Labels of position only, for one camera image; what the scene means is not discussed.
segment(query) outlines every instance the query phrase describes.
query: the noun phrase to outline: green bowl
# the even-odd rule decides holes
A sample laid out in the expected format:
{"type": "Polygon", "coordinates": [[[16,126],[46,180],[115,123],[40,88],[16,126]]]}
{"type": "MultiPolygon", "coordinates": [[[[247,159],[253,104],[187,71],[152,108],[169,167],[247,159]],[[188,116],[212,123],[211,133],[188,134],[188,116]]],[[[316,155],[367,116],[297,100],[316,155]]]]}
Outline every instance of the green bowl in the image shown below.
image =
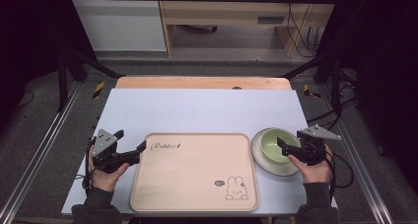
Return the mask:
{"type": "Polygon", "coordinates": [[[267,160],[273,163],[289,163],[289,158],[282,155],[282,148],[277,145],[277,137],[283,139],[287,144],[300,147],[299,139],[292,133],[280,129],[271,128],[265,131],[261,136],[261,151],[267,160]]]}

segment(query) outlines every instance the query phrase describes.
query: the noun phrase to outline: person's arm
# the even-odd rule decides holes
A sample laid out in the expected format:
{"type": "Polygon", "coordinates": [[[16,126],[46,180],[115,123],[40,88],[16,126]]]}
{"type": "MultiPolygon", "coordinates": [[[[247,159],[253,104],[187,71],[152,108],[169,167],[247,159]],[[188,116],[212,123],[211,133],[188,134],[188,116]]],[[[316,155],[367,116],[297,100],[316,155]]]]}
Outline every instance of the person's arm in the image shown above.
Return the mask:
{"type": "MultiPolygon", "coordinates": [[[[90,167],[93,166],[92,151],[93,146],[89,159],[90,167]]],[[[93,171],[92,187],[86,201],[84,204],[74,205],[71,208],[74,224],[121,223],[122,217],[119,210],[110,203],[117,181],[128,168],[129,164],[125,163],[112,174],[100,170],[93,171]]]]}
{"type": "Polygon", "coordinates": [[[296,213],[297,224],[336,224],[339,223],[338,209],[331,206],[329,181],[331,171],[328,164],[322,161],[314,166],[307,166],[295,156],[289,160],[301,171],[307,193],[307,204],[302,205],[296,213]]]}

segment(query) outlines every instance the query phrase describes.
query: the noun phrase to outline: sleeve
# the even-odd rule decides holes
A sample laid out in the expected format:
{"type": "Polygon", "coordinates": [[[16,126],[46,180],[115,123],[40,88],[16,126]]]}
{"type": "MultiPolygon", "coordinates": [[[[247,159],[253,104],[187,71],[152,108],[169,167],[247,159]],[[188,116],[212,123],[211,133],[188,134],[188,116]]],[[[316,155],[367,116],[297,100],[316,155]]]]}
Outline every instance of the sleeve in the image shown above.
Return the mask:
{"type": "Polygon", "coordinates": [[[122,217],[119,210],[110,205],[112,197],[113,192],[92,187],[84,204],[71,208],[74,224],[120,224],[122,217]]]}
{"type": "Polygon", "coordinates": [[[339,212],[332,207],[329,200],[328,183],[304,184],[307,193],[307,204],[302,205],[297,214],[298,224],[336,224],[339,223],[339,212]]]}

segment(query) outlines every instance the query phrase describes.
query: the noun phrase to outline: hand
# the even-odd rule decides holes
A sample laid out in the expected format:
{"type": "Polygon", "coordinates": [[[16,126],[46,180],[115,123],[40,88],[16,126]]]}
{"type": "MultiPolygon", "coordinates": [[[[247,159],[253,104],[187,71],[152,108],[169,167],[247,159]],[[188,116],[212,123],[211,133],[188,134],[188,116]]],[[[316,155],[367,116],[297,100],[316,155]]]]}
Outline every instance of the hand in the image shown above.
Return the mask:
{"type": "MultiPolygon", "coordinates": [[[[326,147],[326,157],[331,160],[331,150],[326,147]]],[[[289,160],[301,171],[304,183],[329,183],[331,180],[331,169],[325,161],[322,161],[314,166],[307,166],[293,155],[288,156],[289,160]]]]}
{"type": "MultiPolygon", "coordinates": [[[[93,168],[93,148],[90,148],[90,156],[89,156],[89,168],[93,168]]],[[[128,170],[129,164],[124,163],[120,166],[114,173],[108,174],[103,172],[99,169],[96,169],[92,173],[92,186],[98,187],[102,190],[113,192],[114,188],[116,187],[116,183],[119,178],[128,170]]]]}

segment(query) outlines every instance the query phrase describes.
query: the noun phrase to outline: wooden tray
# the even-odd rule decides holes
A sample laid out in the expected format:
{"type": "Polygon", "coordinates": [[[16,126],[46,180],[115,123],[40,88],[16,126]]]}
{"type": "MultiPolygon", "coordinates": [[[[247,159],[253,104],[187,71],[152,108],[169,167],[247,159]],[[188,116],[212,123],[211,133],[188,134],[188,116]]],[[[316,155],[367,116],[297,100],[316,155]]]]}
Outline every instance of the wooden tray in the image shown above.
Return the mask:
{"type": "Polygon", "coordinates": [[[249,139],[238,133],[147,136],[131,193],[136,211],[251,211],[258,204],[249,139]]]}

